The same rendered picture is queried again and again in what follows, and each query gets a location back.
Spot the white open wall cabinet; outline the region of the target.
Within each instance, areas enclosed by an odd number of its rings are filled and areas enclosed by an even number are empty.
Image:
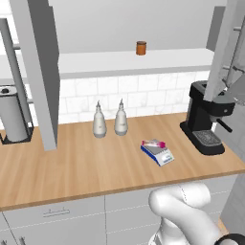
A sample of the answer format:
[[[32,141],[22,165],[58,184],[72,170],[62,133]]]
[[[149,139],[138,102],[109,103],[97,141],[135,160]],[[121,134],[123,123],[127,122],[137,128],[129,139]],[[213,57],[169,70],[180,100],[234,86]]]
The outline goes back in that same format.
[[[215,7],[227,0],[49,0],[61,78],[200,71]],[[136,54],[146,42],[144,56]]]

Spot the orange jar with dark lid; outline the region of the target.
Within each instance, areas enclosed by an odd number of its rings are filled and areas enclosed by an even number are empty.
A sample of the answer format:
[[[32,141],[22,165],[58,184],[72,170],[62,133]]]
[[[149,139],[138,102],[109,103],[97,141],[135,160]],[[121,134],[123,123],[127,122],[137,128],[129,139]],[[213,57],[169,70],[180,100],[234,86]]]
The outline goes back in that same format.
[[[136,45],[136,54],[138,56],[144,56],[146,53],[146,42],[138,41]]]

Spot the paper towel roll on holder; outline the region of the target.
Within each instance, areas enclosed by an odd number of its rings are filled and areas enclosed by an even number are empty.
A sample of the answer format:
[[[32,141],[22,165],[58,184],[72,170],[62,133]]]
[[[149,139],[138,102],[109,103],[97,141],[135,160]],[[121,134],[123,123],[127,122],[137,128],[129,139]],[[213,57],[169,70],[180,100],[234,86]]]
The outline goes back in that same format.
[[[26,143],[32,139],[33,125],[25,121],[14,85],[0,86],[0,119],[6,132],[5,137],[0,134],[3,145]]]

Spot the white oil bottle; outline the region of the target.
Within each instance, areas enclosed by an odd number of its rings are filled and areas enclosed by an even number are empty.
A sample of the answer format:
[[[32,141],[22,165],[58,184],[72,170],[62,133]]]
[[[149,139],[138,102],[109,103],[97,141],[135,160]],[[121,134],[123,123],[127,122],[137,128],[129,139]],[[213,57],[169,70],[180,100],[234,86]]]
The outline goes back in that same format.
[[[126,113],[123,109],[122,101],[119,104],[119,110],[116,114],[114,129],[115,129],[115,133],[119,136],[123,136],[127,133],[127,129],[128,129],[127,118],[126,118]]]
[[[96,113],[93,121],[93,134],[96,138],[103,138],[106,135],[107,128],[100,104],[97,103]]]

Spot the pink wrapped bar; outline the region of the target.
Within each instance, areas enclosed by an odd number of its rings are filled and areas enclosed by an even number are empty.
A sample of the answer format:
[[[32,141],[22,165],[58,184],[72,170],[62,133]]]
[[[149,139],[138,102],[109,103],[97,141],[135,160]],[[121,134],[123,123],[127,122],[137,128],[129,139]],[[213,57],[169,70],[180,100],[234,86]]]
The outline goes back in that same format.
[[[159,142],[157,140],[143,140],[142,141],[142,145],[160,147],[160,148],[166,147],[166,143],[165,142]]]

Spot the white and blue digital scale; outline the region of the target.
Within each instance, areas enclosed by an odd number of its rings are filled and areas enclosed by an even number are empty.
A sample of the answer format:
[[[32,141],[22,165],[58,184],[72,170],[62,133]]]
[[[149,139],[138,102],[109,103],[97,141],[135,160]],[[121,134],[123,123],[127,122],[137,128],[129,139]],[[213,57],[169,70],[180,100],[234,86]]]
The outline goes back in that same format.
[[[158,166],[164,166],[174,160],[174,157],[167,147],[142,145],[141,150],[154,160]]]

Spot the grey base cupboard door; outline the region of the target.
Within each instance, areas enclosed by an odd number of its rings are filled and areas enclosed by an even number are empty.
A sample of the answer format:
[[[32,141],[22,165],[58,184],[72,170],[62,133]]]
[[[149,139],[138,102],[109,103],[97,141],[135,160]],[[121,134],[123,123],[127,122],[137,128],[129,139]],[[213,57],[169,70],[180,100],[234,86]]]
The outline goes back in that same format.
[[[16,245],[16,242],[11,234],[11,230],[3,217],[3,214],[0,212],[0,245],[2,239],[7,240],[8,245]]]
[[[26,245],[106,245],[104,215],[13,228]]]

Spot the black coffee machine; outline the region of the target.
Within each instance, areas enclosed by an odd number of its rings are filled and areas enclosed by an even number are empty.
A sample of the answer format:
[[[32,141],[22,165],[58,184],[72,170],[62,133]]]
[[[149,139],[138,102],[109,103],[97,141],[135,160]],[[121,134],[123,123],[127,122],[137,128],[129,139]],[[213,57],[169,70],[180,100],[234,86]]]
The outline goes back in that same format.
[[[199,80],[191,84],[187,118],[180,123],[180,127],[200,153],[212,156],[225,152],[221,140],[212,131],[212,124],[219,123],[228,132],[232,132],[222,118],[232,115],[235,103],[225,90],[213,101],[204,100],[207,83],[206,80]]]

